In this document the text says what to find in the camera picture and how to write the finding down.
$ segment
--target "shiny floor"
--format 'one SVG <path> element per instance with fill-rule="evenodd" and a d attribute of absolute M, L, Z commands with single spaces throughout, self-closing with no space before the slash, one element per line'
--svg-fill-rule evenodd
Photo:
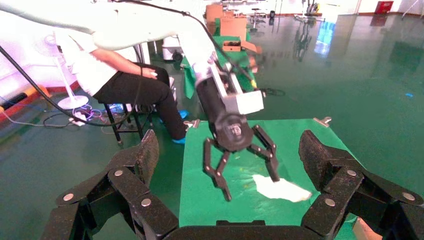
<path fill-rule="evenodd" d="M 398 15 L 345 15 L 335 24 L 303 24 L 292 17 L 257 24 L 251 41 L 262 46 L 263 54 L 256 57 L 256 79 L 261 88 L 272 90 L 265 109 L 250 119 L 330 116 L 332 129 L 368 170 L 424 195 L 423 23 Z M 159 56 L 153 60 L 182 90 L 178 65 L 162 63 Z M 191 118 L 203 118 L 195 97 L 187 99 L 180 91 L 178 98 Z M 90 103 L 100 108 L 95 100 Z M 13 118 L 39 124 L 50 115 L 28 109 Z M 59 117 L 51 123 L 65 121 Z M 184 147 L 171 143 L 154 122 L 161 154 L 151 190 L 178 215 Z M 123 148 L 140 140 L 132 133 L 122 136 Z M 97 174 L 121 149 L 113 135 L 94 126 L 46 129 L 3 123 L 0 137 L 2 240 L 38 239 L 55 198 Z M 135 237 L 115 216 L 94 239 Z"/>

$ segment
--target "person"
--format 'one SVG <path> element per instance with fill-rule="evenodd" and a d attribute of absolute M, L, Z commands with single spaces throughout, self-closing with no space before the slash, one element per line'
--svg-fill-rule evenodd
<path fill-rule="evenodd" d="M 187 125 L 177 109 L 170 77 L 163 68 L 132 62 L 134 49 L 98 48 L 92 36 L 70 29 L 55 29 L 56 44 L 81 88 L 103 103 L 155 105 L 172 140 L 185 144 Z"/>

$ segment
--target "human hand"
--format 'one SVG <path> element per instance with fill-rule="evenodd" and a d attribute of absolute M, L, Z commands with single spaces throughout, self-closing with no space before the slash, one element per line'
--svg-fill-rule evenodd
<path fill-rule="evenodd" d="M 141 69 L 141 75 L 145 78 L 149 78 L 149 79 L 158 79 L 156 76 L 158 76 L 158 74 L 155 72 L 155 70 L 151 69 L 151 68 L 147 68 L 147 67 L 143 67 Z"/>

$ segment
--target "green cloth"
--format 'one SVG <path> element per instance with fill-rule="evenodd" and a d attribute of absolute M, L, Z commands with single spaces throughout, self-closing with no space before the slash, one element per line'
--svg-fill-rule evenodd
<path fill-rule="evenodd" d="M 237 36 L 214 36 L 213 39 L 218 43 L 218 45 L 222 46 L 224 41 L 240 41 L 240 37 Z M 224 56 L 217 50 L 218 62 L 223 66 L 227 61 Z M 248 69 L 249 67 L 249 57 L 248 54 L 242 51 L 227 51 L 226 54 L 235 62 L 238 63 L 242 68 L 244 68 L 250 75 L 252 79 L 255 79 L 252 71 Z M 191 99 L 195 92 L 195 81 L 196 76 L 193 71 L 193 68 L 190 67 L 189 61 L 186 57 L 182 59 L 181 66 L 184 70 L 184 93 L 185 95 Z M 253 87 L 246 76 L 243 74 L 236 75 L 238 82 L 240 83 L 241 88 L 246 90 L 247 92 L 253 91 Z"/>
<path fill-rule="evenodd" d="M 277 145 L 278 172 L 281 178 L 295 183 L 312 193 L 309 200 L 291 202 L 269 199 L 257 192 L 252 175 L 268 177 L 264 160 L 247 150 L 232 154 L 226 165 L 225 177 L 232 201 L 224 199 L 212 179 L 202 171 L 203 142 L 211 137 L 208 123 L 190 128 L 186 136 L 182 169 L 179 224 L 184 226 L 212 226 L 217 220 L 251 222 L 265 220 L 267 225 L 299 226 L 303 215 L 320 194 L 306 174 L 298 149 L 304 130 L 311 130 L 325 145 L 348 150 L 331 128 L 323 127 L 313 119 L 249 121 L 259 124 Z M 216 168 L 222 153 L 212 147 L 212 166 Z M 355 239 L 352 233 L 356 217 L 350 215 L 337 239 Z"/>

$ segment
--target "red box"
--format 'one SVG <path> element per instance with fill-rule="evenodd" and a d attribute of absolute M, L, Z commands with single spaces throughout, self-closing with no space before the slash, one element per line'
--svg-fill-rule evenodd
<path fill-rule="evenodd" d="M 387 14 L 392 9 L 393 1 L 379 1 L 377 3 L 377 8 L 375 9 L 375 14 Z"/>

